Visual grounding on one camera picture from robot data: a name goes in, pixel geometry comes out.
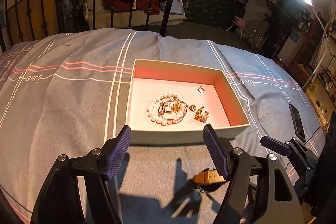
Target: pink stool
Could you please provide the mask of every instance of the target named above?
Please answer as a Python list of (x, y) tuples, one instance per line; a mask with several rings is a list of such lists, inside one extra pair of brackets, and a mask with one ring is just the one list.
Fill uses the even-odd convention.
[(243, 29), (246, 28), (247, 22), (242, 20), (240, 17), (235, 17), (232, 22), (233, 22), (233, 24), (226, 31), (228, 32), (234, 25), (237, 25), (238, 26), (238, 32), (239, 32), (239, 28), (240, 28), (240, 39), (241, 39), (242, 34), (243, 34)]

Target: phone screen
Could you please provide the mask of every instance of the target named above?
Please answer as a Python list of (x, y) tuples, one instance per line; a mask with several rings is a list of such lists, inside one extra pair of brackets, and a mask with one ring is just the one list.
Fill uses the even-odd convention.
[(302, 125), (299, 111), (292, 104), (289, 104), (289, 109), (291, 111), (291, 115), (293, 119), (295, 135), (296, 137), (299, 138), (301, 142), (305, 142), (306, 137), (305, 137), (305, 132), (303, 131), (303, 125)]

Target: screw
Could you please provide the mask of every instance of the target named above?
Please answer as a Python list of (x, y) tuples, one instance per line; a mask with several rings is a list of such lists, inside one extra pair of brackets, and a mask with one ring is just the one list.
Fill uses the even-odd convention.
[(236, 147), (233, 149), (233, 153), (235, 153), (236, 155), (241, 155), (243, 153), (242, 149), (239, 147)]
[(66, 158), (67, 158), (67, 156), (64, 155), (64, 154), (58, 156), (59, 161), (64, 161)]
[(276, 160), (277, 159), (277, 156), (274, 155), (274, 154), (269, 154), (268, 157), (269, 157), (270, 160)]
[(100, 154), (101, 150), (99, 148), (95, 148), (92, 150), (92, 155), (98, 156)]

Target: wooden wall panel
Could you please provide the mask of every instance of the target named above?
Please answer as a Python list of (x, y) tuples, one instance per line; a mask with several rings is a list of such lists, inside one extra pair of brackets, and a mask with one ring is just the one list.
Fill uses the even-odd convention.
[[(41, 0), (29, 0), (30, 9), (31, 9), (31, 24), (33, 26), (35, 39), (45, 38), (45, 33), (42, 28), (42, 13), (41, 13)], [(48, 23), (47, 30), (48, 35), (58, 34), (58, 24), (56, 17), (56, 6), (55, 0), (43, 0), (45, 20)], [(19, 21), (21, 31), (23, 32), (24, 41), (31, 41), (32, 35), (29, 27), (27, 12), (27, 1), (21, 0), (17, 4)], [(8, 10), (8, 19), (10, 22), (10, 31), (13, 38), (13, 43), (20, 43), (17, 23), (16, 23), (16, 14), (15, 7), (11, 7)]]

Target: cardboard box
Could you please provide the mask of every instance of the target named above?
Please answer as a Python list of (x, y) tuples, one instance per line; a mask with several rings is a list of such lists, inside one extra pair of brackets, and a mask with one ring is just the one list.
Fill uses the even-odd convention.
[[(188, 105), (210, 113), (207, 123), (224, 138), (235, 138), (249, 125), (240, 101), (221, 70), (172, 62), (136, 59), (128, 95), (126, 124), (132, 129), (132, 144), (177, 145), (203, 142), (205, 123), (188, 109), (177, 124), (152, 122), (147, 108), (160, 94), (171, 92)], [(205, 92), (198, 91), (202, 85)]]

